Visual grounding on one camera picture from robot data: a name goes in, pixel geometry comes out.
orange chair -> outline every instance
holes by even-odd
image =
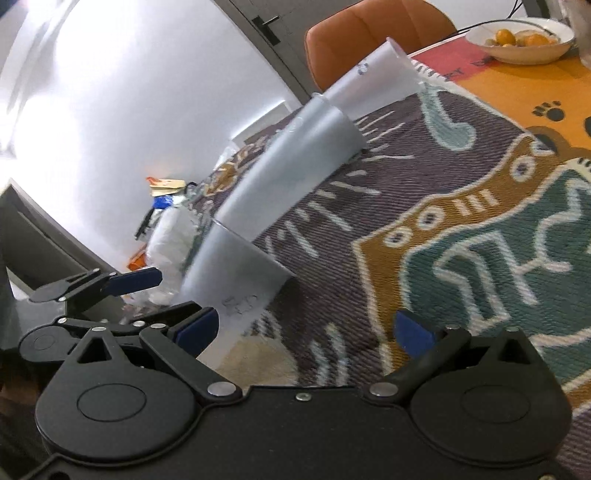
[[[455,31],[452,21],[424,0],[363,0],[308,30],[308,68],[324,91],[387,37],[412,53]]]

door handle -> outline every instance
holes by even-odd
[[[281,42],[281,40],[277,38],[277,35],[275,35],[273,33],[273,30],[271,30],[269,27],[269,25],[271,25],[273,22],[276,22],[277,20],[279,20],[279,16],[275,16],[270,20],[267,20],[266,22],[264,22],[259,15],[252,19],[252,23],[254,24],[254,26],[259,29],[263,37],[265,37],[268,40],[268,42],[273,46]]]
[[[276,22],[277,20],[279,20],[279,15],[274,16],[273,18],[271,18],[270,20],[267,20],[265,23],[263,23],[263,27],[266,27],[267,25],[271,25],[273,22]]]

table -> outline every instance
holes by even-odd
[[[587,73],[575,59],[498,65],[462,39],[417,59],[502,113],[433,82],[360,119],[368,149],[255,241],[297,280],[250,325],[218,371],[245,385],[369,384],[408,359],[392,332],[392,316],[402,307],[431,325],[459,323],[473,334],[518,325],[569,396],[576,421],[561,458],[586,478],[591,142],[584,99],[567,94],[582,91]],[[544,68],[561,79],[560,89],[528,86]],[[417,69],[439,78],[423,64]],[[516,86],[495,78],[515,78]],[[568,128],[575,124],[581,132]],[[204,203],[213,202],[215,211],[284,126],[263,132],[214,174]]]
[[[576,52],[549,65],[522,66],[487,57],[464,37],[413,56],[553,148],[591,148],[591,70]]]

translucent cup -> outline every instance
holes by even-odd
[[[423,89],[404,50],[391,38],[349,70],[324,96],[351,120]]]
[[[365,146],[355,124],[315,94],[245,174],[215,219],[253,241]]]

orange fruit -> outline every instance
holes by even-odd
[[[499,45],[515,45],[515,36],[506,28],[501,28],[497,31],[495,40]]]
[[[548,40],[548,37],[545,37],[539,33],[534,33],[525,38],[524,45],[526,47],[539,47],[541,45],[550,45],[550,40]]]

